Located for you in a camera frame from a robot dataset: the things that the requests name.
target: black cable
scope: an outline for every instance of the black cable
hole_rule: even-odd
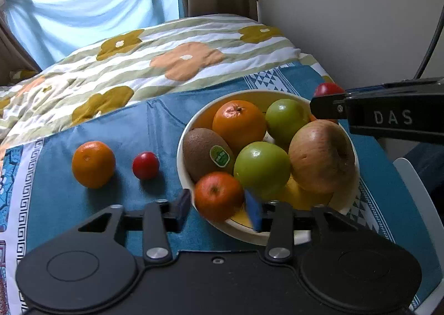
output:
[[[443,30],[443,27],[444,27],[444,6],[443,6],[443,9],[441,10],[441,16],[438,21],[437,28],[435,29],[435,34],[433,35],[432,41],[430,42],[430,45],[428,46],[427,52],[421,62],[421,65],[419,66],[415,76],[413,77],[414,79],[421,78],[425,67],[427,67],[428,62],[430,61],[430,57],[432,56],[433,51],[435,50],[435,48],[438,44],[438,40],[441,36],[441,32]]]

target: red cherry tomato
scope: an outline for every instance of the red cherry tomato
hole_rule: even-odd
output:
[[[341,87],[339,87],[336,83],[321,83],[317,86],[313,97],[326,96],[328,94],[340,94],[345,93]]]
[[[159,160],[152,152],[139,153],[133,161],[133,173],[141,180],[152,179],[159,173]]]

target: white bowl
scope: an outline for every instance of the white bowl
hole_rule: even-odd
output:
[[[242,90],[239,92],[234,92],[231,94],[227,94],[221,98],[214,100],[213,102],[208,103],[205,107],[203,107],[198,113],[196,113],[193,118],[188,122],[185,129],[183,130],[182,136],[179,140],[179,145],[177,148],[177,171],[179,174],[179,180],[183,188],[189,188],[191,190],[193,196],[193,205],[194,205],[194,187],[195,184],[193,180],[188,175],[187,170],[185,169],[185,163],[183,161],[183,137],[185,133],[191,131],[194,128],[209,128],[211,129],[213,124],[213,118],[217,112],[217,110],[225,103],[232,100],[244,100],[251,103],[254,103],[262,112],[266,112],[268,107],[275,101],[283,98],[290,98],[298,101],[303,105],[306,111],[310,112],[310,101],[300,96],[279,92],[271,89],[248,89]],[[269,141],[269,136],[266,135],[265,140]],[[347,188],[343,188],[340,191],[337,191],[333,194],[330,199],[328,205],[339,211],[342,214],[347,214],[350,210],[350,207],[353,204],[353,201],[358,193],[358,184],[359,184],[359,162],[358,156],[356,154],[355,147],[353,146],[353,152],[355,154],[355,166],[356,166],[356,176],[352,183],[350,183]],[[245,241],[248,243],[262,245],[265,246],[269,233],[261,232],[258,233],[254,231],[252,228],[240,224],[232,219],[228,219],[222,223],[210,222],[215,228],[221,230],[229,236],[234,237],[235,239],[239,239],[241,241]],[[294,232],[294,243],[295,245],[308,242],[310,240],[310,231],[295,231]]]

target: teal tablecloth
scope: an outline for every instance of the teal tablecloth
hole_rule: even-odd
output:
[[[23,163],[24,157],[30,168],[27,170],[29,178],[19,181],[24,188],[20,191],[24,193],[22,199],[12,199],[13,203],[26,200],[22,211],[26,214],[22,221],[25,235],[21,235],[26,251],[110,204],[121,203],[127,210],[134,210],[155,199],[174,199],[181,190],[176,171],[180,135],[192,116],[212,100],[238,90],[257,88],[291,92],[310,99],[322,81],[309,66],[294,63],[210,88],[165,94],[44,140],[9,149],[4,170],[4,175],[10,178],[7,184],[14,183],[14,179],[18,182],[15,178],[17,167]],[[372,137],[352,135],[351,138],[359,157],[361,181],[360,193],[349,216],[400,244],[420,261],[423,281],[412,303],[416,308],[442,278],[433,245],[409,192],[378,143]],[[116,176],[99,190],[88,190],[79,185],[70,169],[76,148],[91,140],[106,143],[117,160]],[[133,158],[142,151],[155,152],[161,167],[161,175],[144,184],[131,170]],[[7,226],[7,216],[1,218],[3,226]],[[219,232],[201,219],[194,209],[183,232],[170,234],[169,239],[173,251],[255,247]],[[127,248],[134,254],[141,254],[140,233],[129,234]]]

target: metal screw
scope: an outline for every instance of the metal screw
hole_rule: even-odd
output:
[[[147,256],[150,259],[163,259],[168,255],[168,250],[163,247],[153,247],[147,251]]]
[[[290,250],[284,247],[274,247],[268,251],[268,255],[273,259],[285,259],[290,256]]]
[[[225,260],[222,257],[215,257],[213,259],[213,263],[215,263],[216,265],[221,265],[225,262]]]

